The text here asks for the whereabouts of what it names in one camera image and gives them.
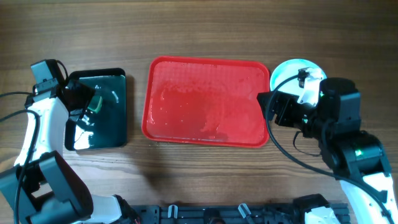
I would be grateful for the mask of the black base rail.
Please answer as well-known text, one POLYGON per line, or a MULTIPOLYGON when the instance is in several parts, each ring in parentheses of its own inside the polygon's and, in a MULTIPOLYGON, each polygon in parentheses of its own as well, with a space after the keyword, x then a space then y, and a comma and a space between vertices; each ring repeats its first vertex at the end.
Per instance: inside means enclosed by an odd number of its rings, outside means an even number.
POLYGON ((125 223, 150 224, 195 224, 205 223, 205 215, 216 212, 215 217, 225 223, 310 223, 306 221, 310 212, 324 208, 324 220, 315 223, 343 223, 350 224, 351 217, 346 203, 331 203, 320 194, 306 195, 295 198, 290 203, 265 203, 262 205, 248 205, 241 203, 230 206, 182 206, 172 204, 168 207, 159 205, 132 206, 133 219, 125 223))

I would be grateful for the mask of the red plastic tray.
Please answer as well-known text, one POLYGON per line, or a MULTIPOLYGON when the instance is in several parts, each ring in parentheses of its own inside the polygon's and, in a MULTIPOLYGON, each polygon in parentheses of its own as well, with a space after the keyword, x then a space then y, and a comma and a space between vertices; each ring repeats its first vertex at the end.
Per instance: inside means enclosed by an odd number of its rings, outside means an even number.
POLYGON ((160 56, 149 67, 142 133, 153 141, 258 148, 269 134, 258 93, 261 62, 160 56))

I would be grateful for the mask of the light blue plate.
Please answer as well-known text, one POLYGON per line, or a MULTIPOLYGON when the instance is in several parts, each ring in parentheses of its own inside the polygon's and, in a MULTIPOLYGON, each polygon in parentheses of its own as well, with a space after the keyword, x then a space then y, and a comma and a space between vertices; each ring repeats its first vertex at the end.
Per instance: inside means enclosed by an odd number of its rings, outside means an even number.
MULTIPOLYGON (((270 90, 274 91, 274 89, 284 80, 294 75, 297 75, 299 69, 307 67, 319 68, 323 75, 323 78, 327 78, 325 72, 314 62, 302 58, 294 58, 282 62, 274 69, 269 82, 270 90)), ((282 87, 279 88, 279 91, 283 91, 284 93, 290 93, 293 95, 300 95, 303 92, 303 88, 299 87, 299 81, 295 79, 284 84, 282 87)))

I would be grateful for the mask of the green yellow sponge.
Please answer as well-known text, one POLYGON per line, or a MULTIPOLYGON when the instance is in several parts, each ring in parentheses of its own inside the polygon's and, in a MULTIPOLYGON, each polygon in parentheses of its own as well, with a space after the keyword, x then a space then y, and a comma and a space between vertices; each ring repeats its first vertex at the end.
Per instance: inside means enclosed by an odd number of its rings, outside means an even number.
POLYGON ((87 107, 87 110, 93 113, 98 113, 101 110, 102 103, 103 103, 103 98, 99 95, 95 95, 94 97, 92 97, 87 107))

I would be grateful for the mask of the black water tray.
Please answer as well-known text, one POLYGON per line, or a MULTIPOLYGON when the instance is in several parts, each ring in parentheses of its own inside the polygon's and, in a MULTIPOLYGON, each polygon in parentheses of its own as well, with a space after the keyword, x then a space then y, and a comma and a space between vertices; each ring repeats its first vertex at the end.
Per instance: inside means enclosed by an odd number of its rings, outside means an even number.
POLYGON ((101 110, 86 110, 78 121, 67 121, 65 148, 69 151, 121 147, 127 143, 126 73, 121 68, 76 71, 72 80, 103 98, 101 110))

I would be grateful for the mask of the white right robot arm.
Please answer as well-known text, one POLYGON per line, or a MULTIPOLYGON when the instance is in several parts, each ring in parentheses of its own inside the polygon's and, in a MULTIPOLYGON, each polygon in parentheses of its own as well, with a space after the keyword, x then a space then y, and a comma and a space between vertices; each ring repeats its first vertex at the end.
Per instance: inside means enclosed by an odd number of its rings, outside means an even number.
POLYGON ((257 100, 267 123, 297 128, 305 138, 316 139, 329 171, 298 160, 273 134, 270 139, 296 164, 340 181, 358 222, 397 223, 391 165, 380 140, 361 129, 361 94, 354 82, 327 78, 317 95, 314 107, 301 105, 297 96, 278 88, 259 93, 257 100))

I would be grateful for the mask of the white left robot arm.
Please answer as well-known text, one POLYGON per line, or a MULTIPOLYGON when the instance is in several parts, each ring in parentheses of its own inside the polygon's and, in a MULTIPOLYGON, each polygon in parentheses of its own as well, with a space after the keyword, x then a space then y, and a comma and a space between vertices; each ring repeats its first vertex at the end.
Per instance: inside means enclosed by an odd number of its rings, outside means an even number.
POLYGON ((13 168, 1 173, 1 193, 14 223, 122 223, 135 214, 118 195, 90 193, 62 156, 69 121, 98 113, 103 99, 71 80, 64 64, 45 59, 31 65, 36 84, 26 93, 24 109, 2 118, 28 115, 24 144, 13 168))

